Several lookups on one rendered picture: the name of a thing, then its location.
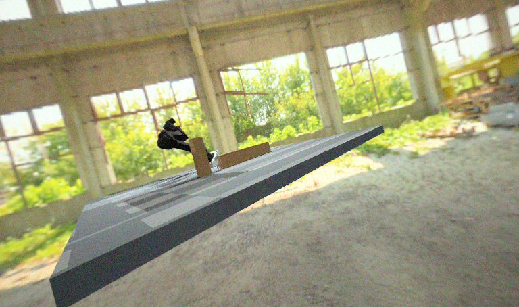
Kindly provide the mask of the brown wooden post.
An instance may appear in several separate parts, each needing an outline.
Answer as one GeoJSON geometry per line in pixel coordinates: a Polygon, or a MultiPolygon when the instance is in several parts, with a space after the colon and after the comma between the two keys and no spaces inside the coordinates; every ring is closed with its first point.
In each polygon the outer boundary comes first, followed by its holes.
{"type": "Polygon", "coordinates": [[[205,150],[205,145],[203,142],[203,137],[195,137],[189,139],[188,141],[191,148],[193,161],[195,163],[197,176],[203,177],[212,174],[212,170],[210,168],[209,160],[207,157],[207,152],[205,150]]]}

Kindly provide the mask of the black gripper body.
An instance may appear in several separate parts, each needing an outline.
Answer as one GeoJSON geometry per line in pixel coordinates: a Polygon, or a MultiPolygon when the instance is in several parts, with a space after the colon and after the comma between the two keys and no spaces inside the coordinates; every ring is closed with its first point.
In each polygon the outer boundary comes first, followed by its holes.
{"type": "MultiPolygon", "coordinates": [[[[167,120],[167,121],[170,122],[170,123],[172,123],[172,124],[175,124],[175,123],[176,123],[175,119],[173,119],[173,118],[171,118],[171,119],[169,119],[169,120],[167,120]]],[[[165,123],[166,123],[167,121],[165,121],[165,123]]],[[[187,139],[188,139],[188,136],[186,136],[185,139],[183,139],[182,141],[185,142],[187,139]]]]}

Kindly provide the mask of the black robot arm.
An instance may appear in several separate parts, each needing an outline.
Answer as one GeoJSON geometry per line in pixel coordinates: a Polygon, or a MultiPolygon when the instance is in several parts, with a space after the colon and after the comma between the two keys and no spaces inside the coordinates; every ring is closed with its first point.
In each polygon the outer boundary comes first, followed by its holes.
{"type": "MultiPolygon", "coordinates": [[[[157,137],[157,146],[160,149],[176,148],[191,152],[189,143],[185,143],[182,141],[183,139],[185,139],[187,134],[185,134],[185,132],[181,128],[167,121],[164,124],[163,129],[164,130],[162,130],[157,137]]],[[[214,153],[208,152],[206,147],[205,150],[207,152],[208,160],[209,162],[211,162],[214,153]]]]}

